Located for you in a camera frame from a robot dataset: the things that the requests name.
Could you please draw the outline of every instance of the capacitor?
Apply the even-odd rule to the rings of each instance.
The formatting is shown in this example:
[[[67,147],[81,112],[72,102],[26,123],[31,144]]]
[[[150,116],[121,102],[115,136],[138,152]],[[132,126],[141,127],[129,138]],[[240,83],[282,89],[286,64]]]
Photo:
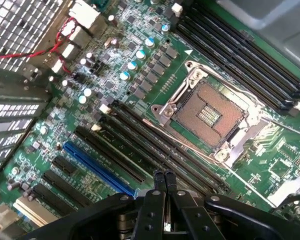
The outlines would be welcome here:
[[[136,71],[138,69],[138,65],[135,61],[131,61],[128,63],[128,69],[131,71]]]
[[[89,59],[90,61],[92,61],[92,62],[95,62],[95,61],[96,61],[96,57],[93,55],[92,52],[88,52],[88,53],[85,55],[85,57],[86,57],[87,59]]]
[[[170,30],[170,25],[169,24],[163,24],[161,27],[161,33],[162,34],[167,34]]]
[[[160,3],[160,0],[150,0],[150,3],[153,5],[158,4],[158,3]]]
[[[6,189],[8,189],[8,191],[12,191],[13,189],[20,188],[20,186],[21,186],[21,183],[18,182],[18,181],[16,181],[16,182],[14,182],[14,183],[9,184],[9,185],[6,187]]]
[[[83,65],[83,66],[86,66],[86,67],[88,67],[88,68],[91,68],[91,66],[92,66],[92,63],[89,62],[89,61],[88,61],[87,59],[85,59],[85,58],[82,58],[82,59],[80,60],[80,64]]]
[[[155,46],[155,39],[153,37],[148,37],[146,40],[145,40],[145,45],[148,47],[148,48],[153,48]]]
[[[74,84],[68,80],[63,80],[62,86],[72,88],[74,86]]]
[[[139,50],[135,53],[137,59],[143,60],[146,58],[146,53],[143,50]]]
[[[127,71],[120,73],[120,79],[123,81],[128,81],[130,79],[130,74]]]
[[[108,21],[109,21],[113,26],[115,26],[115,27],[118,26],[118,21],[117,21],[117,19],[115,18],[114,15],[110,15],[110,16],[108,17]]]
[[[47,128],[46,126],[42,126],[42,127],[40,128],[40,133],[41,133],[42,135],[46,135],[46,134],[48,133],[48,128]]]
[[[81,104],[85,104],[87,102],[87,98],[86,98],[86,96],[80,96],[79,97],[79,103],[81,103]]]
[[[119,40],[117,38],[112,38],[111,45],[118,49],[120,47]]]
[[[90,88],[86,88],[84,91],[83,91],[83,94],[86,96],[86,97],[90,97],[92,95],[92,90]]]
[[[29,197],[29,195],[31,194],[31,192],[32,192],[32,188],[29,188],[28,190],[26,190],[26,191],[24,191],[22,193],[22,196],[25,197],[25,198],[27,198],[27,197]]]

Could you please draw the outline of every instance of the perforated metal panel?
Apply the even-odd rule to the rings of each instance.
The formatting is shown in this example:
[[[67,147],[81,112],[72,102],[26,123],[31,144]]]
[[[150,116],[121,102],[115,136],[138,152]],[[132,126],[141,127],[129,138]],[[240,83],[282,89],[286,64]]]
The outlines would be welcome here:
[[[0,0],[0,53],[30,53],[63,0]],[[0,68],[16,72],[27,59],[0,58]]]

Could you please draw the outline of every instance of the black pcie slot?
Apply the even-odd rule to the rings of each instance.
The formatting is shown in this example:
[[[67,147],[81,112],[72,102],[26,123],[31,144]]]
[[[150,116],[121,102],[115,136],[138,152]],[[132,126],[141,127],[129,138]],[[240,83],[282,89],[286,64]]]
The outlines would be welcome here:
[[[201,188],[199,188],[196,184],[192,182],[192,180],[188,180],[184,173],[174,165],[170,164],[166,159],[164,155],[159,154],[158,152],[154,151],[152,148],[150,148],[147,145],[147,140],[141,139],[138,136],[135,136],[132,134],[131,131],[125,129],[123,126],[121,126],[119,123],[111,119],[110,117],[106,118],[105,122],[100,123],[102,128],[107,128],[107,124],[109,124],[112,128],[114,128],[119,133],[123,134],[129,141],[134,143],[135,147],[138,149],[143,150],[147,155],[151,157],[152,160],[157,162],[160,166],[164,165],[168,169],[171,169],[176,173],[176,176],[180,178],[182,181],[184,181],[187,185],[189,185],[191,188],[193,188],[195,191],[197,191],[199,194],[206,196],[207,192],[203,191]]]
[[[63,192],[68,198],[72,199],[83,208],[93,204],[93,202],[90,201],[86,196],[82,195],[78,190],[76,190],[52,170],[47,170],[43,174],[42,179],[54,186],[59,191]]]
[[[56,156],[52,160],[52,164],[68,176],[72,175],[77,170],[77,168],[68,160],[66,160],[63,156]]]
[[[155,135],[162,142],[167,144],[171,149],[176,150],[177,153],[180,154],[185,160],[191,162],[198,169],[200,169],[202,172],[204,172],[207,176],[209,176],[212,180],[214,180],[218,185],[220,185],[220,187],[223,188],[226,192],[228,192],[230,190],[228,185],[218,175],[213,173],[204,164],[202,164],[197,159],[195,159],[193,156],[191,156],[187,151],[182,149],[179,145],[177,145],[175,142],[173,142],[170,138],[167,138],[167,136],[163,135],[161,132],[156,131],[155,129],[151,128],[150,126],[144,124],[142,118],[139,115],[137,115],[133,110],[131,110],[128,106],[126,106],[125,104],[120,103],[120,102],[117,103],[117,106],[121,110],[123,110],[126,114],[128,114],[130,118],[132,118],[136,122],[139,122],[140,124],[142,124],[142,126],[144,126],[145,129],[147,129],[149,132],[151,132],[153,135]]]
[[[145,140],[147,140],[150,144],[153,146],[156,146],[162,153],[166,155],[166,157],[171,158],[173,162],[176,165],[179,165],[181,168],[186,170],[188,173],[193,175],[196,179],[199,180],[198,183],[200,183],[203,186],[207,186],[211,189],[211,191],[218,192],[218,189],[215,185],[207,181],[205,178],[203,178],[200,174],[195,172],[189,165],[185,164],[179,157],[176,156],[174,151],[167,149],[166,147],[162,146],[160,142],[158,142],[156,139],[153,138],[150,134],[143,131],[142,129],[138,128],[133,122],[131,122],[129,119],[127,119],[121,112],[117,111],[113,115],[116,119],[118,119],[119,122],[124,123],[126,126],[128,126],[130,129],[134,130],[138,135],[142,136]]]
[[[271,66],[273,70],[282,77],[285,78],[286,81],[289,81],[293,85],[299,85],[300,80],[293,75],[290,71],[288,71],[284,66],[282,66],[279,62],[273,59],[270,55],[260,49],[255,43],[247,40],[247,38],[242,35],[237,29],[232,27],[230,24],[226,23],[221,17],[217,14],[207,11],[204,6],[199,5],[198,3],[194,3],[193,8],[201,12],[204,16],[209,17],[211,21],[215,22],[216,25],[219,25],[222,30],[236,39],[238,42],[246,45],[248,50],[254,52],[254,54],[265,63],[266,66]]]
[[[81,138],[85,143],[89,144],[98,153],[108,158],[111,162],[114,162],[125,170],[128,175],[136,180],[138,183],[143,183],[146,180],[146,176],[124,157],[117,154],[113,149],[109,147],[107,143],[92,135],[88,130],[82,126],[78,126],[74,134]]]
[[[184,27],[183,25],[179,25],[177,28],[176,33],[178,35],[180,35],[184,40],[186,40],[187,42],[191,43],[191,45],[198,50],[199,52],[201,52],[204,56],[206,56],[208,59],[210,59],[211,61],[213,61],[216,65],[218,65],[223,71],[225,71],[226,73],[228,73],[233,79],[235,79],[236,81],[238,81],[240,84],[242,84],[243,86],[246,85],[246,83],[251,82],[251,79],[248,78],[246,76],[246,74],[242,71],[239,71],[236,67],[232,66],[231,64],[226,64],[225,60],[220,57],[218,54],[216,54],[215,51],[211,50],[209,47],[207,47],[205,45],[205,43],[195,37],[193,35],[192,32],[189,32],[187,30],[186,27]],[[271,98],[269,97],[265,97],[263,95],[263,88],[261,88],[260,86],[254,86],[253,88],[249,88],[249,91],[251,93],[253,93],[257,98],[259,98],[260,100],[262,100],[265,104],[267,104],[268,106],[274,108],[274,109],[281,109],[284,106],[282,104],[279,104],[275,101],[273,101]]]
[[[258,86],[259,88],[263,89],[263,91],[260,92],[263,98],[272,98],[278,103],[284,101],[284,98],[278,98],[277,95],[274,95],[276,94],[274,89],[271,89],[273,92],[269,92],[263,86],[261,86],[260,81],[263,79],[263,77],[258,75],[258,73],[252,67],[242,62],[242,59],[240,59],[238,55],[229,53],[227,48],[220,44],[216,38],[213,39],[207,32],[203,32],[203,28],[200,29],[199,26],[190,19],[184,22],[183,25],[188,31],[191,31],[192,33],[195,32],[195,34],[206,44],[208,44],[216,53],[227,59],[228,63],[235,64],[237,68],[244,70],[245,74],[251,79],[251,81],[245,82],[245,86],[249,86],[250,88],[255,88],[255,86]]]
[[[75,210],[70,205],[60,199],[57,195],[55,195],[41,183],[34,186],[32,192],[38,198],[40,198],[42,201],[56,210],[62,217],[75,212]]]
[[[234,54],[238,54],[244,61],[248,62],[251,67],[254,67],[262,76],[259,78],[266,86],[272,88],[275,91],[277,98],[281,98],[284,101],[287,98],[292,98],[293,93],[297,90],[293,85],[286,85],[282,79],[282,76],[277,76],[275,72],[272,72],[269,67],[264,65],[261,61],[257,60],[254,55],[252,55],[249,51],[242,49],[239,42],[236,42],[232,38],[229,37],[228,34],[224,33],[222,30],[218,28],[216,24],[213,24],[207,17],[199,18],[196,16],[196,9],[193,9],[192,20],[196,23],[199,23],[199,28],[203,26],[203,28],[208,31],[211,35],[218,38],[222,43],[224,43],[227,48],[231,49]]]

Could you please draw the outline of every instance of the pcie slot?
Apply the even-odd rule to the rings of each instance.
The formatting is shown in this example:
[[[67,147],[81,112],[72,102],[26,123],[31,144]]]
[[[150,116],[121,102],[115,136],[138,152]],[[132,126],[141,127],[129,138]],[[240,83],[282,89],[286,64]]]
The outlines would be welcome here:
[[[175,165],[170,164],[169,161],[167,161],[165,159],[164,155],[161,155],[159,152],[155,151],[155,149],[150,147],[147,144],[146,139],[140,138],[140,136],[136,136],[130,130],[127,130],[126,128],[124,128],[122,125],[120,125],[119,123],[117,123],[116,121],[114,121],[111,118],[107,118],[106,123],[101,122],[100,124],[101,124],[102,128],[105,128],[105,129],[109,129],[109,127],[107,127],[107,124],[109,124],[112,128],[114,128],[116,131],[118,131],[118,133],[123,134],[127,138],[128,141],[133,143],[135,145],[135,148],[139,149],[139,153],[140,153],[140,150],[143,150],[147,155],[149,155],[151,157],[151,159],[153,161],[157,162],[159,166],[164,165],[165,167],[167,167],[167,169],[171,169],[172,171],[174,171],[176,173],[176,176],[179,179],[181,179],[183,182],[185,182],[187,185],[189,185],[191,188],[193,188],[199,194],[201,194],[203,196],[207,195],[206,191],[203,191],[200,187],[198,187],[195,183],[193,183],[192,179],[189,179],[188,177],[185,176],[185,174],[183,173],[183,172],[185,172],[184,170],[182,171],[180,167],[176,167]]]
[[[75,212],[75,210],[55,195],[52,191],[47,189],[41,183],[34,186],[32,192],[40,198],[42,201],[46,202],[54,210],[56,210],[62,217]]]
[[[217,37],[221,42],[226,44],[227,48],[231,49],[234,55],[238,54],[244,61],[249,63],[251,68],[254,66],[259,74],[262,75],[259,80],[269,88],[275,88],[277,97],[281,98],[281,100],[284,101],[285,99],[291,98],[293,96],[293,93],[297,90],[295,86],[290,84],[286,85],[287,82],[284,81],[282,76],[278,76],[275,72],[271,71],[270,68],[262,64],[260,60],[257,60],[256,56],[252,55],[249,51],[244,50],[242,46],[240,46],[239,42],[236,42],[228,34],[224,33],[220,28],[218,28],[218,26],[209,21],[207,17],[197,17],[195,14],[196,12],[197,10],[194,9],[192,20],[195,21],[195,23],[199,23],[200,26],[204,26],[203,28],[205,31],[208,31],[211,35]]]
[[[15,200],[13,206],[38,227],[43,227],[58,220],[55,215],[45,209],[39,202],[28,201],[28,199],[23,196]]]
[[[230,191],[228,185],[215,173],[213,173],[210,169],[208,169],[204,164],[199,162],[197,159],[195,159],[192,155],[190,155],[186,150],[182,149],[179,145],[177,145],[175,142],[173,142],[170,138],[167,138],[167,136],[163,135],[161,132],[156,131],[155,129],[151,128],[150,126],[143,124],[142,118],[137,115],[132,109],[130,109],[128,106],[126,106],[123,103],[118,102],[117,106],[122,109],[126,114],[129,115],[130,118],[134,119],[136,122],[139,122],[142,124],[142,126],[147,129],[149,132],[154,134],[158,139],[160,139],[162,142],[165,142],[171,149],[175,149],[178,154],[180,154],[185,160],[191,162],[193,165],[195,165],[198,169],[200,169],[202,172],[204,172],[207,176],[209,176],[212,180],[214,180],[218,185],[221,186],[226,192]]]
[[[255,86],[258,86],[258,88],[262,89],[262,91],[260,91],[260,94],[262,95],[262,99],[263,98],[273,99],[277,103],[281,103],[283,101],[283,99],[278,99],[278,96],[275,96],[272,92],[266,90],[264,86],[261,86],[259,82],[261,79],[263,79],[263,77],[258,75],[257,72],[253,70],[252,67],[248,67],[246,63],[242,62],[242,60],[239,58],[238,55],[229,53],[226,47],[220,44],[216,38],[213,39],[212,37],[209,37],[207,32],[199,31],[198,26],[195,25],[194,22],[187,21],[184,23],[184,27],[188,31],[191,31],[192,33],[195,32],[196,36],[198,36],[202,41],[208,44],[215,51],[215,53],[218,53],[222,57],[224,57],[228,63],[235,64],[237,68],[239,68],[240,70],[244,70],[245,74],[250,78],[250,81],[244,82],[244,85],[249,86],[250,88],[255,88]]]
[[[42,179],[63,192],[68,198],[72,199],[83,208],[93,204],[86,196],[82,195],[78,190],[50,169],[43,174]]]
[[[135,195],[135,190],[122,182],[117,176],[112,174],[105,167],[101,166],[99,162],[94,160],[91,156],[85,153],[80,147],[76,146],[73,142],[66,142],[63,149],[74,157],[78,162],[82,163],[86,168],[96,174],[102,181],[110,185],[115,191],[119,193],[127,193],[132,196]]]
[[[225,60],[216,54],[216,52],[207,47],[205,43],[195,37],[192,32],[189,32],[184,26],[179,25],[177,29],[177,34],[180,35],[184,40],[191,43],[191,45],[201,52],[203,55],[205,55],[208,59],[212,60],[217,66],[219,66],[223,71],[228,73],[233,79],[238,81],[243,86],[246,85],[246,83],[251,82],[251,79],[246,76],[246,74],[240,70],[238,70],[236,67],[234,67],[232,64],[225,64]],[[281,109],[284,108],[283,104],[279,104],[276,101],[273,101],[271,98],[267,97],[267,95],[263,94],[264,89],[260,87],[259,85],[255,87],[249,88],[249,91],[253,93],[257,98],[261,99],[265,104],[268,106],[274,108],[274,109]]]
[[[216,25],[220,26],[223,31],[232,36],[241,44],[244,44],[250,51],[254,52],[254,54],[265,63],[265,67],[271,67],[272,70],[279,76],[285,78],[286,81],[289,81],[290,84],[299,85],[300,80],[293,75],[290,71],[288,71],[284,66],[282,66],[279,62],[273,59],[270,55],[260,49],[255,43],[247,40],[247,38],[242,35],[238,30],[232,27],[230,24],[226,23],[221,17],[218,15],[207,11],[202,5],[198,3],[194,3],[192,7],[192,11],[196,9],[203,16],[207,16],[211,21],[215,22]]]
[[[66,160],[63,156],[56,156],[52,160],[52,164],[68,176],[72,175],[77,170],[77,168],[68,160]]]
[[[142,184],[146,180],[146,176],[137,169],[133,163],[115,152],[111,147],[102,141],[97,136],[92,135],[88,130],[82,126],[78,126],[74,133],[81,138],[85,143],[89,144],[98,153],[102,154],[105,158],[108,158],[111,162],[114,162],[125,170],[131,178],[136,180],[139,184]]]

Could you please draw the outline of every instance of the green circuit board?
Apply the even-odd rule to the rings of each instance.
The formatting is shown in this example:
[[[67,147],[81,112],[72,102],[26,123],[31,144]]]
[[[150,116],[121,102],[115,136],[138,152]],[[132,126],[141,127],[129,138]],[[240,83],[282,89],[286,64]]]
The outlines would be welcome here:
[[[143,170],[146,175],[146,181],[139,184],[116,164],[102,158],[86,143],[78,139],[73,132],[78,125],[84,125],[88,128],[96,123],[96,120],[93,118],[93,111],[98,109],[102,102],[102,100],[97,97],[97,93],[102,93],[102,99],[105,100],[109,97],[120,100],[143,118],[157,123],[157,120],[151,112],[151,106],[153,104],[162,105],[167,102],[188,75],[185,68],[187,61],[207,64],[218,70],[216,66],[204,58],[199,52],[192,49],[190,45],[181,40],[177,35],[173,33],[162,34],[161,28],[158,30],[156,29],[156,25],[150,23],[151,21],[158,24],[167,23],[168,20],[162,14],[156,13],[156,9],[161,8],[165,11],[170,4],[168,0],[158,5],[151,5],[150,0],[145,0],[141,3],[129,1],[124,10],[118,8],[115,3],[103,13],[105,18],[107,18],[108,15],[114,14],[118,20],[118,27],[109,25],[103,36],[100,39],[93,39],[77,59],[80,60],[86,53],[93,52],[98,59],[107,65],[107,68],[102,72],[101,76],[94,76],[90,74],[85,67],[79,64],[73,64],[70,69],[86,75],[85,80],[82,83],[76,84],[72,89],[66,89],[60,84],[51,86],[53,94],[51,103],[36,122],[28,137],[5,167],[4,171],[0,174],[0,204],[6,203],[12,207],[15,200],[21,196],[21,192],[18,190],[7,190],[8,179],[13,178],[15,181],[27,182],[31,186],[35,186],[37,183],[44,183],[41,176],[50,168],[93,202],[113,195],[115,193],[114,189],[101,181],[83,165],[77,163],[73,158],[67,155],[65,151],[62,149],[56,150],[58,144],[63,145],[66,141],[72,141],[84,148],[87,153],[93,156],[100,164],[117,175],[133,189],[143,190],[153,187],[151,173],[154,169],[146,165],[142,160],[134,158],[133,156],[130,157],[131,162]],[[210,2],[208,6],[211,11],[218,13],[236,29],[248,32],[259,47],[300,78],[300,70],[269,44],[254,35],[253,32],[225,12],[216,3]],[[131,16],[134,18],[133,23],[131,23],[131,19],[129,19]],[[104,43],[109,37],[118,37],[120,39],[120,47],[105,48]],[[144,42],[148,37],[154,38],[154,48],[147,48],[145,46]],[[134,48],[129,48],[131,42],[134,43]],[[151,90],[146,94],[145,98],[139,99],[130,89],[136,86],[135,79],[142,74],[142,70],[147,68],[147,64],[153,61],[154,55],[159,52],[162,46],[166,48],[172,47],[177,51],[178,55],[165,70],[162,77],[159,78],[158,82],[154,84]],[[145,60],[136,60],[136,51],[138,50],[145,51],[147,56]],[[127,70],[127,64],[130,61],[137,62],[138,71],[129,72],[131,75],[130,80],[123,81],[119,78],[120,73]],[[223,88],[212,76],[209,76],[208,82],[220,90]],[[87,103],[80,104],[79,96],[83,95],[85,88],[92,89],[95,94],[88,98]],[[271,109],[266,109],[266,111],[278,121],[300,131],[300,115],[297,118],[291,116],[283,117]],[[40,133],[42,127],[47,128],[46,134]],[[199,140],[181,125],[174,123],[172,127],[202,151],[207,154],[211,153],[212,150],[203,141]],[[130,152],[127,152],[113,136],[103,135],[103,137],[125,156],[130,156]],[[30,152],[28,147],[32,146],[34,142],[38,142],[41,147],[39,150]],[[241,155],[239,160],[235,162],[232,169],[264,197],[268,197],[283,182],[293,179],[298,175],[300,169],[300,136],[298,134],[291,133],[270,123],[255,140],[248,141],[244,147],[245,152]],[[57,155],[67,157],[74,165],[79,167],[79,171],[71,177],[64,175],[64,173],[51,164],[52,159]],[[197,157],[197,160],[201,161],[207,168],[210,168],[229,184],[232,189],[232,197],[264,211],[268,211],[271,208],[271,206],[226,169],[210,164],[199,157]],[[18,167],[19,169],[17,175],[12,174],[14,167]],[[78,209],[78,206],[61,192],[58,192],[58,190],[53,187],[51,190],[69,205]],[[45,203],[42,204],[58,216],[50,206]],[[299,218],[300,215],[295,214],[293,209],[294,206],[291,206],[285,211]]]

